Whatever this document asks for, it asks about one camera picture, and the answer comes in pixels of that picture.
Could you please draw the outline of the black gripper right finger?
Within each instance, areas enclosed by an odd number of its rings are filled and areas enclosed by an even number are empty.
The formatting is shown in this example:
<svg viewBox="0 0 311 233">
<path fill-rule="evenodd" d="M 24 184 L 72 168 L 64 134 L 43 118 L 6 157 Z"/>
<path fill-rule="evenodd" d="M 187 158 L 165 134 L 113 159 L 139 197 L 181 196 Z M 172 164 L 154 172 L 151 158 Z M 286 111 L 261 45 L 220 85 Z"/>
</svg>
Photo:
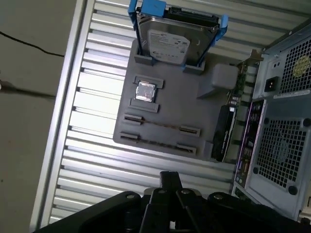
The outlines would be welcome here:
<svg viewBox="0 0 311 233">
<path fill-rule="evenodd" d="M 311 226 L 274 209 L 223 192 L 203 198 L 184 188 L 178 172 L 170 172 L 173 222 L 177 233 L 309 233 Z"/>
</svg>

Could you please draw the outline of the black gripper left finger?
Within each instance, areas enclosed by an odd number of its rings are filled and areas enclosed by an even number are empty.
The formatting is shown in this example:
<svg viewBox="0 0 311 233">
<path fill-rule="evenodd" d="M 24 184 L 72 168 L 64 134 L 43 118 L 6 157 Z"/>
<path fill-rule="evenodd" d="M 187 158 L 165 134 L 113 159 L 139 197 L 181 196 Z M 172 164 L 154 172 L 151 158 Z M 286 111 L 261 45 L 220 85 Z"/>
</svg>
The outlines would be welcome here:
<svg viewBox="0 0 311 233">
<path fill-rule="evenodd" d="M 39 233 L 168 233 L 170 172 L 140 196 L 125 191 L 38 230 Z"/>
</svg>

